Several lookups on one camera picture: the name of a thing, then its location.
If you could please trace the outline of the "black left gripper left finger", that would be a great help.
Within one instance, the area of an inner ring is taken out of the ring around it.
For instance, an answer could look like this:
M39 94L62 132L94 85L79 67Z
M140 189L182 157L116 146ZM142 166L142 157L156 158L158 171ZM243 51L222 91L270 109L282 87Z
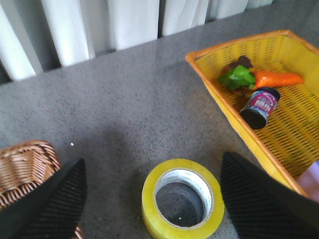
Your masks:
M87 195L84 159L72 160L0 213L2 239L71 239Z

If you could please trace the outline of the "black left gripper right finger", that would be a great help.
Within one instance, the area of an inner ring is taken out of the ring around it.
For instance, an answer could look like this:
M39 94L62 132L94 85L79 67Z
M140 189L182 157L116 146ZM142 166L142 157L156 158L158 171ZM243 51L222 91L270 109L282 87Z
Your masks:
M319 205L236 152L222 157L223 201L241 239L317 239Z

